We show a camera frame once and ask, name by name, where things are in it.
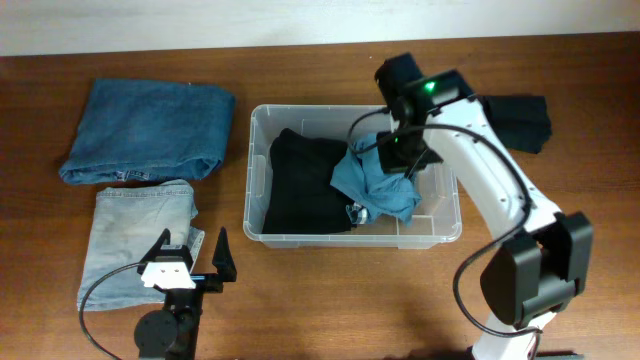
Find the large black garment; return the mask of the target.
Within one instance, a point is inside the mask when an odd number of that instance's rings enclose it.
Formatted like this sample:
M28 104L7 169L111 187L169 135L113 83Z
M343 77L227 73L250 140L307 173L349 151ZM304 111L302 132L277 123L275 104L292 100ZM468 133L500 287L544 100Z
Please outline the large black garment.
M307 138L286 128L270 147L272 185L264 234L333 234L354 224L346 207L353 201L330 185L347 144Z

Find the blue shirt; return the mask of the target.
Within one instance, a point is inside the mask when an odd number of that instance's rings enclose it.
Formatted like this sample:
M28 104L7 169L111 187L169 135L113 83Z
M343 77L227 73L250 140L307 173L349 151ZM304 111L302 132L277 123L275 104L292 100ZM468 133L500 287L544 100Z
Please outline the blue shirt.
M334 167L330 185L350 199L346 213L354 225L373 224L387 215L410 226L422 200L404 173L383 172L377 148L362 154L347 149Z

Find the small black garment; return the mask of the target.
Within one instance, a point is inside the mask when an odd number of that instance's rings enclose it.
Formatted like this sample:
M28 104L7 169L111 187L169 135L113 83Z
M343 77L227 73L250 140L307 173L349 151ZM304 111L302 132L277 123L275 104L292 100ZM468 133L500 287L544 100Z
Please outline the small black garment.
M481 95L478 99L494 133L506 148L538 154L551 138L552 124L544 96Z

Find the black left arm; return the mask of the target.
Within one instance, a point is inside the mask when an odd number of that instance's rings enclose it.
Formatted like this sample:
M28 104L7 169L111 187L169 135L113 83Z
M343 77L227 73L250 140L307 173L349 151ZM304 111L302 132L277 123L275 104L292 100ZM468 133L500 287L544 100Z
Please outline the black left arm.
M164 295L161 309L150 311L137 323L134 342L140 359L193 359L196 353L203 298L221 293L237 279L227 231L218 235L212 264L214 273L193 274L194 260L186 245L173 244L164 230L141 259L137 272L143 285Z

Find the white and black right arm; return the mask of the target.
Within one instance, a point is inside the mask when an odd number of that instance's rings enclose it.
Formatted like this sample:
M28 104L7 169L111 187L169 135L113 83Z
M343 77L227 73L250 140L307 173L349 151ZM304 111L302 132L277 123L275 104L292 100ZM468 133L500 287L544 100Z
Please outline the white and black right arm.
M449 166L481 213L492 240L456 270L453 294L473 262L493 255L480 275L490 308L473 359L534 359L544 327L586 288L593 227L566 215L527 178L492 130L480 100L456 70L431 77L405 53L374 79L398 128L376 146L386 173Z

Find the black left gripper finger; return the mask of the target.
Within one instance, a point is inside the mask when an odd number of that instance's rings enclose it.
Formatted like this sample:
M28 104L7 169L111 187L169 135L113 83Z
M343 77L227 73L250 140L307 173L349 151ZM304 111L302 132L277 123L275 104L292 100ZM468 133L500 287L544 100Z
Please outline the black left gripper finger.
M216 268L217 276L221 282L235 282L237 280L237 269L231 254L225 227L222 227L219 231L212 265Z
M148 263L155 259L155 257L160 253L162 247L164 245L169 245L171 239L171 232L168 228L165 228L156 242L151 246L151 248L146 252L146 254L140 260L141 263Z

